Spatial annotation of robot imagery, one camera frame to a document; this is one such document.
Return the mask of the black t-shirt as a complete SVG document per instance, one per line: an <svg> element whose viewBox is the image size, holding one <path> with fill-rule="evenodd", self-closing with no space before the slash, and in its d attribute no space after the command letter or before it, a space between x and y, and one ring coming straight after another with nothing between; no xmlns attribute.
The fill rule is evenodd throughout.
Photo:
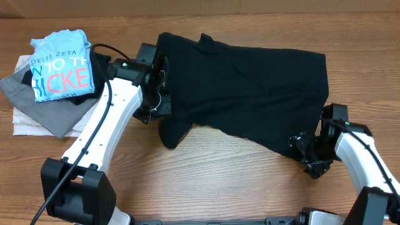
<svg viewBox="0 0 400 225"><path fill-rule="evenodd" d="M198 124L300 159L288 139L317 128L329 96L324 54L230 46L206 34L192 41L168 32L157 46L169 61L172 114L159 124L167 148L176 148Z"/></svg>

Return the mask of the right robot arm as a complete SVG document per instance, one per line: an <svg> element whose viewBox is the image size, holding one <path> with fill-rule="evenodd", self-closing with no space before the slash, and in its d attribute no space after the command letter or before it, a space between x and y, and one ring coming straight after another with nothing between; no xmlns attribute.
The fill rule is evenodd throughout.
<svg viewBox="0 0 400 225"><path fill-rule="evenodd" d="M293 224L399 224L399 182L380 157L372 132L364 124L349 122L348 108L330 104L321 113L318 136L301 132L289 139L301 155L305 171L314 179L333 161L344 163L357 192L346 217L322 209L303 208Z"/></svg>

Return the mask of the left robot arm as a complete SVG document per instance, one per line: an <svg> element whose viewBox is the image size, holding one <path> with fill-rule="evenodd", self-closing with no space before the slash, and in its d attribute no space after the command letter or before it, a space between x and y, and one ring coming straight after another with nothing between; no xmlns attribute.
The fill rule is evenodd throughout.
<svg viewBox="0 0 400 225"><path fill-rule="evenodd" d="M102 68L93 52L92 65L105 78L101 98L86 127L60 160L48 158L41 168L43 212L74 224L134 224L116 206L108 172L115 148L129 120L144 124L171 115L166 78L169 59L157 46L142 43L136 58L121 54Z"/></svg>

